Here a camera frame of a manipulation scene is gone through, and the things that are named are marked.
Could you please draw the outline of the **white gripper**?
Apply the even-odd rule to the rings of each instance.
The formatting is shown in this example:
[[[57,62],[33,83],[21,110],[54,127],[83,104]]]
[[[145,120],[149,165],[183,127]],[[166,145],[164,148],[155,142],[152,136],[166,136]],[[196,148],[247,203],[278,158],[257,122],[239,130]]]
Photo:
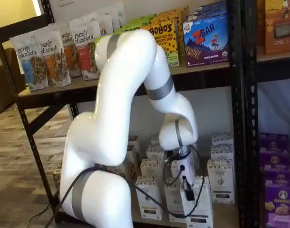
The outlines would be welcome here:
[[[183,182],[183,190],[188,201],[194,201],[194,193],[191,185],[194,179],[194,161],[193,155],[190,153],[182,160],[175,160],[171,163],[171,174],[173,178],[178,177],[180,183]]]

